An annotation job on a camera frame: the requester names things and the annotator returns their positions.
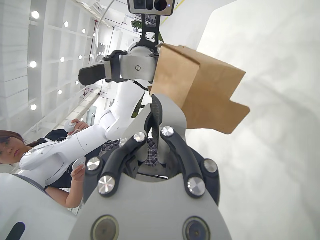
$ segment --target plaid skirt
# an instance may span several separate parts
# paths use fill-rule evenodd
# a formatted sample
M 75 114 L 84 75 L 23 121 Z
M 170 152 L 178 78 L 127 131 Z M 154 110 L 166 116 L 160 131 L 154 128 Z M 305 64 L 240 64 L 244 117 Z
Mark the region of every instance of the plaid skirt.
M 108 141 L 104 143 L 99 156 L 102 156 L 104 153 L 110 151 L 114 147 L 119 146 L 119 143 L 120 140 Z M 150 167 L 155 167 L 158 164 L 157 146 L 153 141 L 153 138 L 148 138 L 148 158 L 144 163 Z

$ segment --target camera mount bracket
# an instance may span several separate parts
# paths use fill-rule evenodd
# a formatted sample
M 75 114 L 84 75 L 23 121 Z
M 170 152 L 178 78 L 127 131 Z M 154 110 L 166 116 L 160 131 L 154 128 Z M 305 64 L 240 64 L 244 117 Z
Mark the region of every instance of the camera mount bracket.
M 160 27 L 160 15 L 157 15 L 155 20 L 155 26 L 148 26 L 146 25 L 146 15 L 142 14 L 141 15 L 141 20 L 142 20 L 142 35 L 140 37 L 140 41 L 138 44 L 136 44 L 133 48 L 139 47 L 139 46 L 144 46 L 153 51 L 153 53 L 158 53 L 157 45 L 159 41 L 159 27 Z M 154 42 L 151 42 L 146 38 L 146 33 L 151 32 L 155 33 L 154 37 Z

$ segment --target black top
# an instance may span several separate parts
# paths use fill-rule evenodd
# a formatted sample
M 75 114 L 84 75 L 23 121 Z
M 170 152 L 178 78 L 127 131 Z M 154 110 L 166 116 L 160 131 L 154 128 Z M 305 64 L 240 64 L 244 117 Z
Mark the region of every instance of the black top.
M 52 130 L 49 134 L 45 136 L 45 138 L 50 139 L 52 141 L 62 141 L 67 137 L 68 133 L 64 129 L 57 129 Z M 38 140 L 39 144 L 47 143 L 47 141 L 44 138 L 40 138 Z M 93 157 L 97 157 L 101 151 L 103 146 L 100 146 L 96 148 L 95 150 L 91 151 L 85 157 L 87 158 L 86 161 Z M 48 187 L 54 187 L 54 188 L 70 188 L 71 187 L 71 172 L 72 172 L 72 164 L 68 167 L 68 169 L 63 173 L 63 175 L 54 183 L 48 185 L 45 187 L 47 189 Z

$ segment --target white controller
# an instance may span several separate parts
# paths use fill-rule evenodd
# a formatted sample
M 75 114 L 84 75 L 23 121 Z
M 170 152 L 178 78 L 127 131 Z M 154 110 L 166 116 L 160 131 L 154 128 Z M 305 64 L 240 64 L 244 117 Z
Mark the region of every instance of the white controller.
M 64 130 L 67 132 L 67 133 L 71 133 L 75 130 L 75 126 L 76 126 L 76 122 L 74 123 L 71 123 L 72 120 L 68 120 L 65 122 L 64 124 Z
M 84 167 L 85 167 L 85 165 L 86 165 L 86 157 L 85 157 L 85 156 L 77 159 L 77 160 L 73 163 L 72 169 L 75 170 L 75 169 L 76 169 L 77 167 L 79 167 L 80 165 L 83 165 L 83 168 L 82 168 L 82 169 L 84 169 Z

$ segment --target woman's hand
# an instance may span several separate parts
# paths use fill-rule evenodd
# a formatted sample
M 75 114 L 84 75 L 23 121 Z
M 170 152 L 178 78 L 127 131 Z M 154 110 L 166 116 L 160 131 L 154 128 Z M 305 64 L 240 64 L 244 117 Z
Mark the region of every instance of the woman's hand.
M 75 170 L 71 172 L 71 177 L 75 182 L 83 183 L 85 179 L 85 168 L 82 168 L 83 165 L 78 166 Z
M 89 127 L 85 122 L 79 121 L 78 119 L 73 119 L 71 121 L 71 123 L 76 123 L 76 125 L 74 127 L 74 131 L 77 130 L 77 129 L 79 129 L 79 131 L 81 131 L 81 130 L 86 129 L 86 128 Z

